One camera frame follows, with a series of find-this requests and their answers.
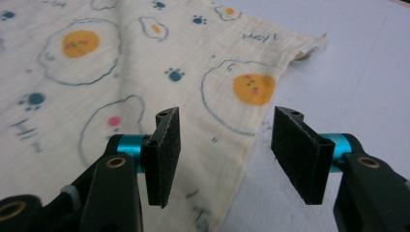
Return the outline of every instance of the orange circle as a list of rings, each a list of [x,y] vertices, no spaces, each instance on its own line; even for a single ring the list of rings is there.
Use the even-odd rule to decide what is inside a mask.
[[[78,30],[64,37],[63,52],[70,58],[78,58],[94,51],[99,45],[100,38],[96,33]]]
[[[264,105],[271,100],[276,82],[269,75],[248,73],[233,80],[233,92],[242,102],[252,105]]]
[[[235,10],[233,8],[226,8],[225,12],[227,15],[234,15],[235,14]]]

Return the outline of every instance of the rubber gripper pad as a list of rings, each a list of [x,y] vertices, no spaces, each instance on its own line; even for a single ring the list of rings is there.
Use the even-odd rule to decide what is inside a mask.
[[[142,143],[142,162],[150,205],[165,207],[181,151],[179,109],[157,114],[157,129]]]
[[[304,123],[298,111],[276,107],[272,151],[308,205],[322,204],[335,143]]]

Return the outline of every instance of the cloth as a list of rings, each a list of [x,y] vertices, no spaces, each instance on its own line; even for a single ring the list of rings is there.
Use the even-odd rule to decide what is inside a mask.
[[[217,230],[279,77],[321,43],[207,0],[0,4],[0,198],[47,204],[112,134],[179,106],[169,205],[138,176],[146,231]]]

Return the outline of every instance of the blue paw print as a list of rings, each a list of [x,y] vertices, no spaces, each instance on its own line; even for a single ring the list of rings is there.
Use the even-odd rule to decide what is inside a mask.
[[[206,19],[203,18],[202,16],[194,15],[192,22],[196,24],[206,24]]]
[[[0,14],[0,18],[2,21],[6,21],[7,19],[14,18],[15,14],[13,12],[4,11]]]
[[[154,8],[157,8],[158,10],[162,10],[163,8],[165,8],[165,4],[163,4],[162,2],[159,1],[154,1]]]
[[[43,94],[33,93],[30,95],[25,95],[23,97],[23,100],[19,101],[18,104],[21,104],[21,105],[25,104],[26,105],[25,110],[30,111],[32,109],[38,110],[44,101],[45,101],[45,96]]]
[[[181,72],[179,69],[177,70],[173,70],[173,69],[169,69],[168,71],[165,72],[165,74],[168,74],[168,77],[172,80],[172,81],[179,81],[181,80],[182,76],[184,76],[185,74],[183,72]]]

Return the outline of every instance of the white table surface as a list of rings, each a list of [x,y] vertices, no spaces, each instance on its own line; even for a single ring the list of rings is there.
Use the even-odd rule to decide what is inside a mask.
[[[221,232],[337,231],[341,174],[324,203],[307,206],[270,150],[274,106],[305,114],[316,132],[348,132],[365,151],[410,178],[410,5],[389,0],[216,0],[329,45],[291,64],[278,83]]]

